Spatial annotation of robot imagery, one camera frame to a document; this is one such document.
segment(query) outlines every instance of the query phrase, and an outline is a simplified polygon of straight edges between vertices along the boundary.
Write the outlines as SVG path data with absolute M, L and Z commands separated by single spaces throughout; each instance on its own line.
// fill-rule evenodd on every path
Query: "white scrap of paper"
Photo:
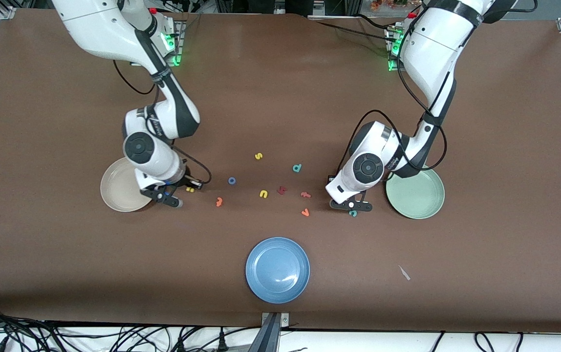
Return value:
M 407 281 L 410 281 L 410 276 L 404 271 L 404 269 L 401 266 L 398 267 L 400 268 L 400 270 L 402 270 L 402 274 L 407 279 Z

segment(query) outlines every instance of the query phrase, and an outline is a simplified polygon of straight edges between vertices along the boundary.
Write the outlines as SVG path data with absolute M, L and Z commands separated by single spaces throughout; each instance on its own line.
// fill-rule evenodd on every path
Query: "white floor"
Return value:
M 144 332 L 151 332 L 156 328 L 148 328 Z M 73 328 L 62 329 L 62 332 L 78 334 L 117 334 L 119 328 Z M 180 328 L 170 328 L 172 344 L 175 343 Z M 257 334 L 257 329 L 245 330 L 226 337 L 229 347 L 249 345 Z M 185 341 L 187 350 L 202 346 L 208 341 L 218 337 L 218 328 L 205 328 L 194 333 Z M 280 338 L 279 352 L 296 352 L 306 348 L 305 352 L 430 352 L 438 332 L 283 332 Z M 519 336 L 517 334 L 488 334 L 495 352 L 514 352 Z M 69 338 L 82 351 L 108 352 L 117 336 L 103 339 L 81 339 Z M 137 342 L 138 338 L 132 338 L 119 351 L 125 351 Z M 155 342 L 160 350 L 167 349 L 169 341 L 166 332 L 160 331 L 149 337 Z M 481 346 L 490 349 L 481 338 Z M 28 346 L 35 346 L 26 340 Z M 206 350 L 211 352 L 217 347 L 217 343 L 209 345 Z M 134 349 L 135 352 L 154 352 L 151 345 L 140 345 Z M 438 352 L 480 352 L 474 343 L 474 334 L 470 333 L 446 333 L 437 348 Z M 19 345 L 10 341 L 5 352 L 21 352 Z M 561 334 L 525 334 L 520 352 L 561 352 Z

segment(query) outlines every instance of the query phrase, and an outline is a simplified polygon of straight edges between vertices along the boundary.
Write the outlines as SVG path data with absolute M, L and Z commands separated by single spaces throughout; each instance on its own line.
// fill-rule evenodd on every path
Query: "beige plate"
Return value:
M 126 158 L 111 164 L 102 175 L 100 195 L 106 205 L 118 212 L 134 212 L 151 201 L 139 193 L 135 167 Z

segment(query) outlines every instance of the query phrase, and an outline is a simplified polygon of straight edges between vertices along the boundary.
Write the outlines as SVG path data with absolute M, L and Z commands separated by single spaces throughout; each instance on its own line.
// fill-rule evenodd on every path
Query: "brown table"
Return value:
M 474 34 L 444 126 L 446 203 L 428 220 L 397 214 L 381 185 L 368 191 L 371 213 L 328 206 L 326 176 L 363 113 L 382 109 L 406 133 L 421 114 L 382 45 L 293 15 L 202 16 L 174 69 L 202 124 L 177 143 L 213 182 L 179 191 L 182 209 L 121 214 L 104 205 L 100 178 L 122 158 L 124 113 L 152 96 L 79 49 L 54 11 L 18 10 L 0 25 L 0 309 L 225 326 L 285 310 L 301 328 L 561 331 L 555 24 Z M 121 66 L 149 86 L 143 69 Z M 272 236 L 298 241 L 312 265 L 305 292 L 281 306 L 256 298 L 243 273 L 252 247 Z

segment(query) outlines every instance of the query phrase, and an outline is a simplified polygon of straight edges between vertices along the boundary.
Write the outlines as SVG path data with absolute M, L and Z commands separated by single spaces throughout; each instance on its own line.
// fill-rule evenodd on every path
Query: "blue plate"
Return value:
M 309 282 L 309 258 L 287 238 L 259 242 L 245 263 L 245 278 L 257 297 L 269 303 L 287 303 L 300 296 Z

